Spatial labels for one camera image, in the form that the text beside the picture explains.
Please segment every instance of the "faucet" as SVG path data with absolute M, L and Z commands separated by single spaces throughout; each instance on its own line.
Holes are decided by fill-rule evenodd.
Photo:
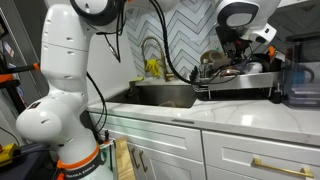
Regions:
M 160 54 L 161 54 L 161 62 L 163 64 L 163 76 L 164 76 L 165 81 L 169 82 L 170 78 L 174 77 L 174 74 L 168 73 L 168 68 L 167 68 L 167 64 L 166 64 L 166 58 L 164 56 L 164 52 L 162 50 L 160 41 L 154 36 L 147 36 L 141 43 L 140 47 L 142 49 L 142 57 L 144 59 L 144 65 L 146 66 L 146 63 L 147 63 L 146 57 L 144 56 L 144 47 L 145 47 L 145 44 L 146 44 L 146 42 L 148 40 L 154 40 L 157 43 L 159 51 L 160 51 Z

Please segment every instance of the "herringbone tile backsplash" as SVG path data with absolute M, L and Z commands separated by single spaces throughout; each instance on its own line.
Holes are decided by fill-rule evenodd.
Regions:
M 276 12 L 269 23 L 277 30 L 271 44 L 285 52 L 285 37 L 293 34 L 320 31 L 320 4 Z M 165 13 L 171 60 L 182 75 L 199 65 L 202 53 L 210 50 L 209 37 L 216 34 L 214 8 L 211 0 L 181 0 L 174 10 Z M 152 10 L 134 9 L 126 13 L 127 33 L 137 73 L 145 76 L 141 43 L 147 36 L 162 42 L 162 30 L 157 14 Z M 255 52 L 266 46 L 253 44 Z M 147 43 L 146 59 L 160 59 L 154 43 Z

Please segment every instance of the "cabinet handle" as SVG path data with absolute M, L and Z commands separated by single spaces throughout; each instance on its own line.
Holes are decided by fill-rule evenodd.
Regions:
M 136 151 L 136 148 L 132 148 L 132 149 L 131 149 L 131 154 L 132 154 L 132 157 L 133 157 L 134 164 L 136 165 L 136 168 L 139 169 L 140 164 L 137 164 L 137 160 L 136 160 L 136 158 L 134 157 L 134 152 L 135 152 L 135 151 Z
M 259 159 L 259 158 L 253 158 L 252 164 L 255 165 L 255 166 L 258 166 L 258 167 L 263 167 L 263 168 L 271 169 L 271 170 L 274 170 L 274 171 L 285 172 L 285 173 L 288 173 L 288 174 L 293 174 L 293 175 L 302 176 L 302 177 L 314 178 L 314 175 L 313 175 L 313 173 L 311 172 L 311 170 L 309 168 L 302 168 L 300 170 L 300 172 L 291 171 L 291 170 L 287 170 L 287 169 L 281 169 L 281 168 L 277 168 L 277 167 L 273 167 L 273 166 L 262 164 L 261 159 Z
M 144 165 L 144 162 L 143 162 L 143 159 L 142 159 L 142 154 L 143 154 L 143 151 L 141 151 L 141 152 L 139 153 L 140 160 L 141 160 L 141 163 L 142 163 L 142 167 L 143 167 L 144 172 L 147 172 L 147 171 L 148 171 L 148 167 Z

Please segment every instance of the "white countertop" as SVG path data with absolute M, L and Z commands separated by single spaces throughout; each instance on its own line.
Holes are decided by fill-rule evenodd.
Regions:
M 190 109 L 119 103 L 107 103 L 107 108 L 110 115 L 320 146 L 320 111 L 294 110 L 268 100 L 196 100 Z M 101 103 L 88 107 L 90 112 L 101 110 Z

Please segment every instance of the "stainless steel sink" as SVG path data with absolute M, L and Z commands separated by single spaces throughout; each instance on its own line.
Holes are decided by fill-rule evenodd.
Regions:
M 136 86 L 135 90 L 126 90 L 107 102 L 123 104 L 140 104 L 159 106 L 168 101 L 175 104 L 177 108 L 191 108 L 196 100 L 192 86 L 189 85 L 165 85 L 165 86 Z

